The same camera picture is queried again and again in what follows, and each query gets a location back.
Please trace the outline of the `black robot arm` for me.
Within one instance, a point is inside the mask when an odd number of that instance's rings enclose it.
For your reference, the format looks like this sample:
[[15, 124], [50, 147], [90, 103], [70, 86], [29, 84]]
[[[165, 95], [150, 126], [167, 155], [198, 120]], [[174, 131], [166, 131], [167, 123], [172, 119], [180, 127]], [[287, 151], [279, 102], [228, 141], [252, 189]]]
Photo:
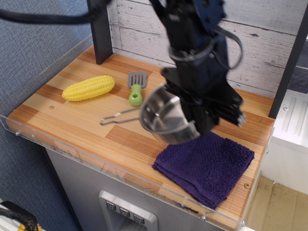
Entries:
[[245, 115], [242, 97], [228, 84], [232, 70], [227, 39], [240, 43], [220, 27], [226, 16], [222, 0], [168, 0], [151, 2], [167, 31], [174, 68], [165, 68], [166, 88], [180, 98], [183, 113], [204, 136], [224, 119], [240, 126]]

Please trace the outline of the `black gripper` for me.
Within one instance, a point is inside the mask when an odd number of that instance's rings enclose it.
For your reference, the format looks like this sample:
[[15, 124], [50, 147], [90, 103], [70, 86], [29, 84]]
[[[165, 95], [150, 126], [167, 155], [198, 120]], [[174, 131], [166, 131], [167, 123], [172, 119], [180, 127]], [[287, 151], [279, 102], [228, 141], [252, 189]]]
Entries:
[[225, 36], [215, 36], [200, 51], [169, 48], [174, 68], [162, 72], [168, 90], [179, 96], [188, 122], [207, 136], [222, 118], [238, 127], [246, 122], [242, 97], [228, 84], [230, 70]]

